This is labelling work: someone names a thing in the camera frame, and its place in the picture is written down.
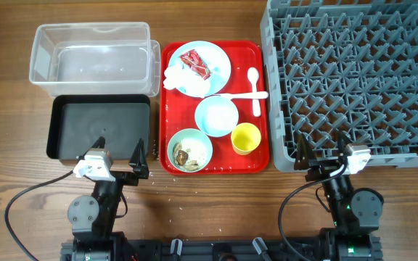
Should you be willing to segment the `red snack wrapper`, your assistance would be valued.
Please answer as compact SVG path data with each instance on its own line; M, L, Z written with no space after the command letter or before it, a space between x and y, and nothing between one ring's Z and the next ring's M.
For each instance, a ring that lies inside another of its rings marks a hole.
M203 80L207 80L210 77L210 69L194 49L181 54L179 58L190 70L197 73Z

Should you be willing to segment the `light blue plate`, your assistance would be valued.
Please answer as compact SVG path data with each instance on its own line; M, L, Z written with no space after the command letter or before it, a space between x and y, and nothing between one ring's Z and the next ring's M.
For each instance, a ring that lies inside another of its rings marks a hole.
M179 65L181 67L189 68L180 60L179 56L191 49L194 49L201 56L211 72L210 77L207 79L210 81L210 90L206 96L216 94L228 83L231 76L231 62L228 55L221 47L214 43L207 41L191 41L175 50L168 62L168 67Z

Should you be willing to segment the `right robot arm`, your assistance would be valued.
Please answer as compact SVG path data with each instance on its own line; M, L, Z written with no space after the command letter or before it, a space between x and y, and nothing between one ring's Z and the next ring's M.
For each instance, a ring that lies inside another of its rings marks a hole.
M295 170L306 170L306 181L321 185L334 227L323 228L314 240L313 260L380 260L379 239L372 232L380 226L383 196L370 188L354 188L351 175L364 169L371 150L338 135L337 159L317 159L307 138L298 137Z

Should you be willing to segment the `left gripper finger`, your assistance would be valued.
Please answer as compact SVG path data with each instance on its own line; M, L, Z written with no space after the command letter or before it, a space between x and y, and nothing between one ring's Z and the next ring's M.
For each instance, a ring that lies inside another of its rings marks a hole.
M100 136L94 144L87 149L82 155L79 155L76 157L77 160L83 160L86 156L86 154L92 150L92 149L103 149L105 147L105 138L103 136Z
M139 179L149 178L149 167L147 164L147 156L144 151L144 140L142 138L138 140L128 165Z

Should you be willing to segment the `yellow cup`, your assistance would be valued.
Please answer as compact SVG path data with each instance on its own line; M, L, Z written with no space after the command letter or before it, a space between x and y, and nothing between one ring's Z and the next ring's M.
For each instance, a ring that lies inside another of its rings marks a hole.
M261 143L261 132L252 123L240 123L231 132L231 145L239 155L248 155Z

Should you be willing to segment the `white plastic spoon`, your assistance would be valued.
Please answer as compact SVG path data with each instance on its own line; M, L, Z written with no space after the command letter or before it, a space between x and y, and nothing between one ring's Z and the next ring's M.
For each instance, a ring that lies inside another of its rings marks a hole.
M252 87L252 92L256 93L257 90L257 82L259 80L259 72L255 67L250 67L247 71L247 79L249 80L251 87ZM255 117L260 117L261 116L261 105L258 99L253 99L252 100L252 108L253 108L253 115Z

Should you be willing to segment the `white napkin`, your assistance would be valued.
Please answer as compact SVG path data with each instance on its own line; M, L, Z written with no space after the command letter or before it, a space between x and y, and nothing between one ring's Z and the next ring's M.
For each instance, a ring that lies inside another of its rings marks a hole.
M189 68L174 65L164 71L163 87L167 90L177 89L191 97L204 98L210 90L210 81L203 80Z

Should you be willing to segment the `rice and food scraps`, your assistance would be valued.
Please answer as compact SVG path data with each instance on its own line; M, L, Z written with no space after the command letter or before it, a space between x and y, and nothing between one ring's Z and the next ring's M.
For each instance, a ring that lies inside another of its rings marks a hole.
M177 141L172 151L172 163L181 171L195 172L208 161L208 150L203 142L195 138Z

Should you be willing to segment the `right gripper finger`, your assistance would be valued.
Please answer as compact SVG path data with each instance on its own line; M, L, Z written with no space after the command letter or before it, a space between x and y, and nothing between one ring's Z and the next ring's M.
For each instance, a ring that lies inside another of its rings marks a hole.
M340 156L349 156L351 154L348 149L349 144L352 144L352 141L346 136L344 132L339 130L337 132L337 148Z
M317 166L317 159L304 134L298 136L298 147L294 170L308 170Z

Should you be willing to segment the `green bowl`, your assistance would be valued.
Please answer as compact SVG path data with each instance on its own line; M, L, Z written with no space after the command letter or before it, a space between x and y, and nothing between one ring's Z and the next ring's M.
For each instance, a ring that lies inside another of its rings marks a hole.
M184 173L196 173L208 165L213 145L201 130L186 128L175 133L167 144L167 159Z

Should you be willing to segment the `white plastic fork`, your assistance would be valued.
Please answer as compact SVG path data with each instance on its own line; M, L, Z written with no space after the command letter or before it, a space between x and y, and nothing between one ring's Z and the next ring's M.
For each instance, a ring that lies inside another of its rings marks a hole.
M267 91L257 91L243 94L217 94L222 98L232 100L232 99L266 99L269 97Z

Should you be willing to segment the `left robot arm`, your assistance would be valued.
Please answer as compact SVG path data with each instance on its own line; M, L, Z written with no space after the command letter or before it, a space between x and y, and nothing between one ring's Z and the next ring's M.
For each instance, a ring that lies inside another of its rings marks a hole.
M94 182L89 196L79 196L68 207L73 243L64 244L61 260L138 260L139 254L124 233L114 232L118 206L125 202L124 186L137 186L148 179L149 168L144 152L144 140L139 139L128 165L131 171L112 170L113 160L105 149L105 138L99 137L73 169L77 178Z

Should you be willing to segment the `light blue bowl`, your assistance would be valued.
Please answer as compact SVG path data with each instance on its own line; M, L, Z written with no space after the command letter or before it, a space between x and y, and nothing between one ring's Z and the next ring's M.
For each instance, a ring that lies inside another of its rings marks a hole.
M235 129L239 122L239 112L231 100L210 96L197 105L194 121L203 133L219 138Z

